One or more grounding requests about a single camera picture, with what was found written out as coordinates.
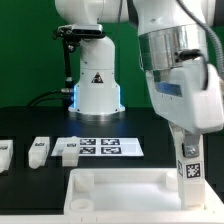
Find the black table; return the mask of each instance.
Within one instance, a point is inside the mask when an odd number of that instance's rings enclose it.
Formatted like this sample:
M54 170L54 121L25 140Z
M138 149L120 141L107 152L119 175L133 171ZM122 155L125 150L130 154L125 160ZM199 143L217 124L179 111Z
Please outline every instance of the black table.
M45 167L28 166L28 151L36 136L49 136ZM63 214L69 173L61 158L51 157L58 137L138 138L144 158L80 158L81 168L171 168L175 149L168 122L150 108L128 108L124 119L87 122L69 118L59 107L0 109L0 140L13 139L10 169L0 176L0 215ZM224 137L205 135L206 179L223 199Z

